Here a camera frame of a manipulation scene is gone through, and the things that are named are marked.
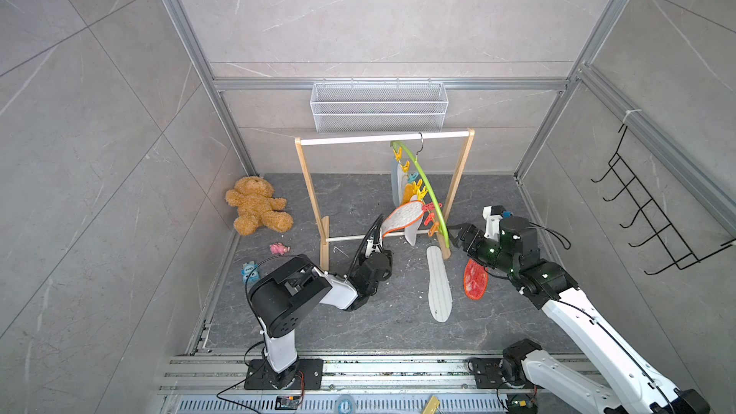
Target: wooden rack leg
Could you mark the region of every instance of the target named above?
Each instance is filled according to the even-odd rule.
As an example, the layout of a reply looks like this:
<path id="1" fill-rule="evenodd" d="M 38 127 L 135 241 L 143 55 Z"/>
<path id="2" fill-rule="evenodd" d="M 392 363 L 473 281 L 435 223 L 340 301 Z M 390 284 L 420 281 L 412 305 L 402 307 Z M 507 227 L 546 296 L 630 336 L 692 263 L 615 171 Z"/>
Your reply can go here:
<path id="1" fill-rule="evenodd" d="M 319 268 L 327 271 L 330 268 L 330 244 L 326 238 L 330 236 L 330 217 L 322 218 L 322 228 L 325 230 L 325 240 L 319 245 Z"/>
<path id="2" fill-rule="evenodd" d="M 317 222 L 317 230 L 319 231 L 319 264 L 322 266 L 322 247 L 327 244 L 327 235 L 325 233 L 325 227 L 322 225 L 322 216 L 319 214 L 319 205 L 317 204 L 317 197 L 314 194 L 314 185 L 312 184 L 312 176 L 309 174 L 307 168 L 307 161 L 304 158 L 304 150 L 302 149 L 302 139 L 294 138 L 294 144 L 297 147 L 297 155 L 299 156 L 299 164 L 302 166 L 302 173 L 304 174 L 304 182 L 307 184 L 307 193 L 309 194 L 309 201 L 312 203 L 312 211 L 314 211 L 314 219 Z M 329 256 L 325 256 L 324 270 L 327 270 L 327 263 L 329 262 Z"/>
<path id="3" fill-rule="evenodd" d="M 455 166 L 453 179 L 450 181 L 450 188 L 447 190 L 447 199 L 445 200 L 445 205 L 442 206 L 442 216 L 445 218 L 445 223 L 450 222 L 450 210 L 453 207 L 455 194 L 457 193 L 458 186 L 460 185 L 460 178 L 462 178 L 463 170 L 465 170 L 467 156 L 470 154 L 470 147 L 473 145 L 473 138 L 475 137 L 475 130 L 473 128 L 468 128 L 467 131 L 469 134 L 463 143 L 458 163 Z M 437 241 L 439 241 L 439 249 L 442 251 L 442 258 L 444 260 L 448 259 L 450 257 L 450 249 L 445 246 L 445 238 L 440 231 L 437 231 Z"/>

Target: teddy bear leg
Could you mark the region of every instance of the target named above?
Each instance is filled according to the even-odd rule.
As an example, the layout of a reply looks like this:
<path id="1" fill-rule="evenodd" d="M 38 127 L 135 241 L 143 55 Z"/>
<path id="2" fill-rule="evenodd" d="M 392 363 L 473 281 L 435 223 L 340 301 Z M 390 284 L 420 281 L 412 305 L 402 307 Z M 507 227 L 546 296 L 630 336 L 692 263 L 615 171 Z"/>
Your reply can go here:
<path id="1" fill-rule="evenodd" d="M 258 216 L 256 215 L 241 215 L 235 219 L 233 227 L 235 227 L 235 230 L 240 235 L 251 235 L 260 225 L 259 222 Z"/>
<path id="2" fill-rule="evenodd" d="M 273 209 L 284 209 L 286 207 L 285 198 L 271 198 L 271 207 Z"/>
<path id="3" fill-rule="evenodd" d="M 294 218 L 289 213 L 267 211 L 261 215 L 263 225 L 276 232 L 286 232 L 294 225 Z"/>

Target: brown teddy bear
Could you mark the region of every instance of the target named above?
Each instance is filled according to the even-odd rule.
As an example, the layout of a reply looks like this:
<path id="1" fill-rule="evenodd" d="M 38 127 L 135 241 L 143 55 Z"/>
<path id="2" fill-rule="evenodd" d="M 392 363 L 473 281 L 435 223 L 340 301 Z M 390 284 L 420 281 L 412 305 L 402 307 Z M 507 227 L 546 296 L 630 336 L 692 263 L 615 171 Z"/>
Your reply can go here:
<path id="1" fill-rule="evenodd" d="M 238 207 L 238 218 L 233 225 L 240 235 L 251 235 L 265 225 L 276 232 L 286 232 L 294 225 L 289 213 L 274 211 L 286 207 L 285 198 L 271 198 L 274 187 L 263 178 L 247 176 L 235 183 L 235 188 L 225 193 L 225 201 Z"/>

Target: gray tile wall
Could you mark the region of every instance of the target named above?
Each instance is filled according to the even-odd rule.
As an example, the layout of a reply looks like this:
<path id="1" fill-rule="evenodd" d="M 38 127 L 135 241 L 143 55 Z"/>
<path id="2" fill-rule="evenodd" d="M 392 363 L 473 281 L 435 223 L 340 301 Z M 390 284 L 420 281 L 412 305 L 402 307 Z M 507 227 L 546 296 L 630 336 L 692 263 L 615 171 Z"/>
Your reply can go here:
<path id="1" fill-rule="evenodd" d="M 143 412 L 243 174 L 161 0 L 0 0 L 2 412 Z"/>
<path id="2" fill-rule="evenodd" d="M 644 273 L 665 267 L 670 262 L 667 253 L 652 242 L 630 247 L 628 243 L 636 245 L 651 234 L 646 221 L 639 216 L 630 228 L 622 228 L 619 224 L 627 225 L 634 217 L 634 202 L 625 193 L 612 202 L 603 201 L 622 187 L 612 175 L 598 184 L 591 181 L 605 173 L 621 138 L 620 126 L 618 118 L 590 91 L 579 89 L 524 185 L 542 223 L 572 240 L 571 250 L 558 248 L 566 269 L 621 335 L 681 388 L 700 390 L 713 412 L 731 412 L 736 293 L 729 279 L 736 273 L 734 252 L 724 251 L 684 271 L 671 268 L 657 276 Z M 621 145 L 621 155 L 696 254 L 704 256 L 729 240 L 713 217 L 630 132 Z M 642 195 L 641 189 L 633 192 Z M 662 227 L 663 218 L 651 209 L 647 214 Z M 670 231 L 662 233 L 667 247 L 676 256 L 682 255 L 684 246 Z"/>
<path id="3" fill-rule="evenodd" d="M 734 60 L 736 0 L 631 0 L 594 66 L 710 171 L 722 188 L 736 193 Z M 550 147 L 599 216 L 632 280 L 714 412 L 733 412 L 730 381 L 736 376 L 736 316 L 732 309 L 736 294 L 726 281 L 734 273 L 736 253 L 732 250 L 736 248 L 686 271 L 644 276 L 644 268 L 662 265 L 662 253 L 651 252 L 652 247 L 640 251 L 628 247 L 623 239 L 628 237 L 634 243 L 631 237 L 636 235 L 605 222 L 625 217 L 631 207 L 626 202 L 622 208 L 600 200 L 593 203 L 591 183 L 582 177 L 576 179 L 582 170 L 590 174 L 590 164 L 601 163 L 595 144 L 604 144 L 601 138 L 606 136 L 601 135 L 601 128 L 609 131 L 616 122 L 607 112 L 592 117 L 590 110 L 580 106 L 571 105 L 567 110 L 570 112 L 556 127 L 556 137 L 550 138 Z M 579 163 L 564 158 L 573 150 Z M 577 156 L 580 151 L 587 157 Z M 728 240 L 722 227 L 635 141 L 629 158 L 695 253 L 703 256 Z"/>
<path id="4" fill-rule="evenodd" d="M 216 76 L 566 76 L 607 0 L 182 0 Z"/>
<path id="5" fill-rule="evenodd" d="M 450 90 L 445 130 L 475 128 L 468 173 L 511 174 L 555 97 L 543 90 Z M 250 90 L 225 93 L 227 106 L 259 173 L 300 173 L 294 138 L 317 137 L 309 91 Z M 432 140 L 422 151 L 422 167 L 432 173 L 455 170 L 462 139 Z M 313 173 L 387 173 L 392 159 L 385 144 L 310 146 Z"/>
<path id="6" fill-rule="evenodd" d="M 736 195 L 736 0 L 631 0 L 594 65 Z"/>

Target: teddy bear head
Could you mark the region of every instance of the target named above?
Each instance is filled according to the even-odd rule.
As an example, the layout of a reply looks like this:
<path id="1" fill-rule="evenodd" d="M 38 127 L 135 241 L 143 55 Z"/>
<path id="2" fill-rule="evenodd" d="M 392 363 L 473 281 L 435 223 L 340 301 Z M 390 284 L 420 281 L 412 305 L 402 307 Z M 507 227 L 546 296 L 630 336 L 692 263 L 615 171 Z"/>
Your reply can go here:
<path id="1" fill-rule="evenodd" d="M 235 190 L 244 196 L 255 194 L 271 198 L 274 195 L 274 187 L 265 179 L 257 176 L 246 176 L 245 178 L 239 179 L 235 183 Z"/>

